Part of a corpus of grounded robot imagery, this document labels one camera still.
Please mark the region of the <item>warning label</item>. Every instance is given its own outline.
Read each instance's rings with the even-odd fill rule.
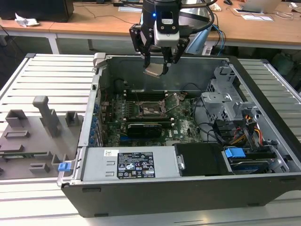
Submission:
[[[155,178],[152,152],[118,153],[117,177],[119,179]]]

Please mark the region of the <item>laptop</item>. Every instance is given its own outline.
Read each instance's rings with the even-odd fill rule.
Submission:
[[[257,13],[273,13],[281,0],[247,0],[242,6],[244,11]]]

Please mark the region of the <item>paper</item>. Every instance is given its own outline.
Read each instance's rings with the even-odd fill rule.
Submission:
[[[274,21],[269,16],[242,15],[245,20]]]
[[[37,22],[36,19],[26,19],[26,18],[23,18],[21,16],[18,16],[17,13],[15,13],[15,16],[16,16],[15,21],[20,26],[27,27],[27,26],[36,26],[36,25],[39,25],[39,23]]]

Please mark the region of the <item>metal bracket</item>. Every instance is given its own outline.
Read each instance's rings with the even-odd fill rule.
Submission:
[[[224,102],[229,102],[231,101],[230,97],[228,94],[222,94],[222,93],[217,93],[217,92],[206,92],[202,93],[202,100],[204,104],[222,104]]]
[[[94,68],[100,68],[107,64],[107,59],[110,59],[106,57],[105,53],[95,53],[93,58],[93,65]]]
[[[252,110],[253,108],[257,108],[256,104],[254,102],[244,102],[244,103],[238,103],[236,102],[233,106],[233,110],[235,112],[235,117],[239,116],[241,114],[241,110]]]
[[[234,81],[236,77],[232,68],[227,66],[217,67],[214,70],[214,75],[219,81],[229,81],[231,83]]]

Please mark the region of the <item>circuit board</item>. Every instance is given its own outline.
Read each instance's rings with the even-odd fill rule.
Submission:
[[[109,102],[111,108],[107,115],[112,116],[112,120],[104,120],[104,125],[107,130],[104,145],[107,147],[172,146],[175,143],[194,143],[202,141],[197,125],[191,116],[192,105],[190,99],[179,101],[177,105],[174,98],[166,98],[164,101],[165,113],[162,117],[167,117],[168,119],[173,118],[172,126],[169,128],[163,127],[161,136],[158,138],[140,139],[132,139],[127,136],[127,123],[124,120],[124,116],[128,116],[129,112],[132,115],[141,114],[139,108],[137,108],[137,103],[139,103],[140,109],[142,108],[146,117],[155,117],[159,114],[156,102],[145,102],[143,105],[142,101],[126,101],[125,98],[120,95],[115,95]]]

